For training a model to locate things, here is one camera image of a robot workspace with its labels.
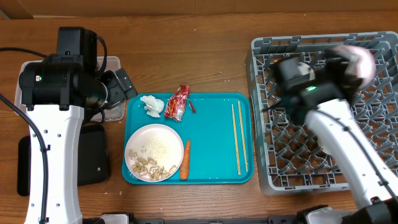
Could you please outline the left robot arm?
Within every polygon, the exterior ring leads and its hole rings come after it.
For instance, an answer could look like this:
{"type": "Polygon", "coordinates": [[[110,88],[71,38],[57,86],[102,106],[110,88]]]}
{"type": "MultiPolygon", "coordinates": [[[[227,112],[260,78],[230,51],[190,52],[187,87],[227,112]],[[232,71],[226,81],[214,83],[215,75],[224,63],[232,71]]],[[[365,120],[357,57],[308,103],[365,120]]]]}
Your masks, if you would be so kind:
{"type": "Polygon", "coordinates": [[[81,127],[134,98],[123,69],[97,61],[102,38],[82,27],[62,27],[57,50],[28,63],[19,76],[30,127],[30,195],[27,223],[82,223],[78,199],[81,127]]]}

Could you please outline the white bowl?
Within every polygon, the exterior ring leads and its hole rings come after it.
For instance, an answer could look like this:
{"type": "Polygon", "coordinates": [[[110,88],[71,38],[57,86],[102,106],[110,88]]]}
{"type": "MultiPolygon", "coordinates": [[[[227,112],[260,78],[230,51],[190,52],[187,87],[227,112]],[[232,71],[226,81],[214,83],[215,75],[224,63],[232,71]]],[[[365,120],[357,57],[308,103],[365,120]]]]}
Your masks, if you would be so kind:
{"type": "Polygon", "coordinates": [[[298,63],[298,70],[301,75],[307,76],[309,80],[315,79],[315,72],[311,68],[311,66],[307,63],[299,62],[298,63]]]}

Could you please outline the red snack wrapper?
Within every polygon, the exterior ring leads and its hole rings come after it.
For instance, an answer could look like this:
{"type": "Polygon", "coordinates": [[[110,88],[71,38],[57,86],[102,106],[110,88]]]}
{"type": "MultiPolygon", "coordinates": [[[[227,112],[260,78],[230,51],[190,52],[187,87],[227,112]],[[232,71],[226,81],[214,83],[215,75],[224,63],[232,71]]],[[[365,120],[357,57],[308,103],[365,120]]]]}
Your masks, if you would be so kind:
{"type": "Polygon", "coordinates": [[[164,111],[165,118],[181,122],[187,105],[193,113],[196,113],[197,111],[193,106],[193,103],[188,99],[189,95],[189,85],[180,85],[177,91],[167,101],[164,111]]]}

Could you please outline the wooden chopstick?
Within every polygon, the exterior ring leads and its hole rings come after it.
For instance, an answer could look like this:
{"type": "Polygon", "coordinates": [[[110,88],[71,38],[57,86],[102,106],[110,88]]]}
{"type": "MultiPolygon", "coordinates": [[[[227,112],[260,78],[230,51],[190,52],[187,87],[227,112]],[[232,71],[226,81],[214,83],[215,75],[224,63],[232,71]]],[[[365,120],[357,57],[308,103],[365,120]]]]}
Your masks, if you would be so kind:
{"type": "Polygon", "coordinates": [[[247,160],[247,154],[246,154],[246,141],[245,141],[245,136],[244,136],[243,115],[242,115],[241,102],[240,101],[238,101],[238,112],[239,112],[239,122],[240,122],[240,128],[241,128],[241,139],[242,139],[243,153],[244,153],[244,165],[245,165],[246,172],[248,172],[248,160],[247,160]]]}
{"type": "Polygon", "coordinates": [[[234,133],[234,145],[236,151],[236,163],[237,163],[237,170],[238,175],[241,175],[241,165],[240,165],[240,158],[239,158],[239,146],[238,146],[238,139],[237,139],[237,130],[236,130],[236,118],[234,112],[234,105],[231,104],[231,113],[232,113],[232,120],[233,120],[233,133],[234,133]]]}

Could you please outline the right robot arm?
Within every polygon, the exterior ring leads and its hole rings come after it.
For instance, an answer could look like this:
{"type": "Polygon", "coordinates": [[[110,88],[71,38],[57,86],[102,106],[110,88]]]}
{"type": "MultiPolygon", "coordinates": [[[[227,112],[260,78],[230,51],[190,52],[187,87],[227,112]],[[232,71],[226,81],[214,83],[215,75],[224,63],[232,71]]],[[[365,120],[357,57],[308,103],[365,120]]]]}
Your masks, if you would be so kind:
{"type": "Polygon", "coordinates": [[[319,72],[304,70],[297,57],[270,67],[280,104],[293,123],[305,124],[342,171],[357,211],[327,205],[302,210],[296,223],[397,223],[397,176],[385,165],[358,126],[350,106],[358,89],[376,73],[368,49],[340,45],[325,52],[319,72]]]}

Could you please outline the white tissue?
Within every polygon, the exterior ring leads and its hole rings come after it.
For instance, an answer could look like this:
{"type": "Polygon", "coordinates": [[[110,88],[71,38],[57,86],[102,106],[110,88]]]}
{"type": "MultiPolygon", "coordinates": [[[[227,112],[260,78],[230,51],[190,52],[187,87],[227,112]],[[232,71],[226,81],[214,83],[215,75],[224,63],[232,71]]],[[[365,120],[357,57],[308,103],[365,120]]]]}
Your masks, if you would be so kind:
{"type": "Polygon", "coordinates": [[[152,95],[144,95],[140,98],[140,100],[145,104],[144,109],[147,111],[149,116],[153,118],[160,117],[160,114],[165,106],[162,100],[157,99],[152,95]]]}

